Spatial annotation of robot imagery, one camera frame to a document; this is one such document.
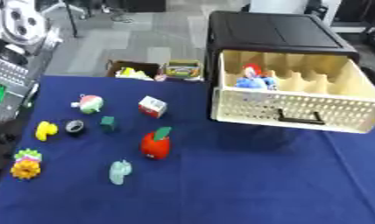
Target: blue tablecloth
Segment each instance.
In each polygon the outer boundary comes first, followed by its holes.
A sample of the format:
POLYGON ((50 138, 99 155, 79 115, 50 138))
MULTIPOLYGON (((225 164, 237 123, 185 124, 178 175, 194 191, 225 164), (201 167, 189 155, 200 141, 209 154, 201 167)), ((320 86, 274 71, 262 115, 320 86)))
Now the blue tablecloth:
POLYGON ((375 130, 367 135, 210 122, 203 84, 108 78, 44 77, 18 149, 39 150, 31 181, 0 181, 0 224, 371 224, 375 223, 375 130), (70 108, 79 95, 100 95, 101 113, 70 108), (138 112, 146 95, 168 103, 161 119, 138 112), (104 134, 102 116, 119 131, 104 134), (63 132, 82 119, 88 133, 63 132), (60 125, 46 143, 38 122, 60 125), (172 126, 172 151, 148 160, 141 137, 172 126), (132 162, 123 185, 109 181, 113 161, 132 162))

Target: basket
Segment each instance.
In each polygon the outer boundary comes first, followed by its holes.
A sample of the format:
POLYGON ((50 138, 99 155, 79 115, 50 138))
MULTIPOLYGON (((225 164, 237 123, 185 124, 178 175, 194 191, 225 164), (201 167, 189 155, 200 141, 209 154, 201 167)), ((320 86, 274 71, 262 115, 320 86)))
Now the basket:
POLYGON ((131 67, 136 71, 143 71, 147 76, 153 79, 159 72, 159 65, 154 63, 133 62, 126 60, 109 60, 106 64, 106 70, 108 70, 107 77, 116 77, 116 72, 121 70, 122 67, 131 67))
POLYGON ((218 61, 214 120, 352 133, 375 126, 375 87, 346 56, 224 50, 218 61), (234 87, 246 63, 261 66, 278 90, 234 87))

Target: light blue toy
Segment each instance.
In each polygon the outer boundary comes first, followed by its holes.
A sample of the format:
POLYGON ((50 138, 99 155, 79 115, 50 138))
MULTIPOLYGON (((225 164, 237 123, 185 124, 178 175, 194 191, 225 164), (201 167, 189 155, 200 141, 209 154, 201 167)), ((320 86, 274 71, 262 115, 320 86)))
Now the light blue toy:
POLYGON ((122 185, 124 183, 124 176, 131 174, 131 163, 125 160, 116 161, 110 167, 110 181, 114 185, 122 185))
POLYGON ((238 78, 236 88, 254 88, 254 89, 268 89, 264 80, 261 78, 238 78))
POLYGON ((274 78, 272 78, 272 77, 264 77, 262 79, 265 82, 265 84, 268 86, 269 90, 276 90, 277 89, 277 87, 276 87, 276 81, 275 81, 274 78))

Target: green leaf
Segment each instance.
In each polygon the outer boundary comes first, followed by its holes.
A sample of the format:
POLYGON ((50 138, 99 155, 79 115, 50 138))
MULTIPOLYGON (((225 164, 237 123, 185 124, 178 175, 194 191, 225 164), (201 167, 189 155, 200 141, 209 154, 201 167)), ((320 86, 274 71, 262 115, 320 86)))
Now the green leaf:
POLYGON ((163 139, 164 137, 167 137, 171 129, 172 129, 171 127, 161 127, 160 129, 156 130, 153 140, 159 141, 163 139))

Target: red apple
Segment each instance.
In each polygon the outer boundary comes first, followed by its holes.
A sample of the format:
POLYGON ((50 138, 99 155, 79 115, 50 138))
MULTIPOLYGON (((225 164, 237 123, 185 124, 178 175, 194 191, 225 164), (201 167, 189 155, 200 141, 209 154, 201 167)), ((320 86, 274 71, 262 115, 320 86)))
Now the red apple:
POLYGON ((149 158, 162 159, 167 157, 170 151, 170 138, 168 136, 155 141, 155 132, 146 134, 141 141, 141 151, 149 158))

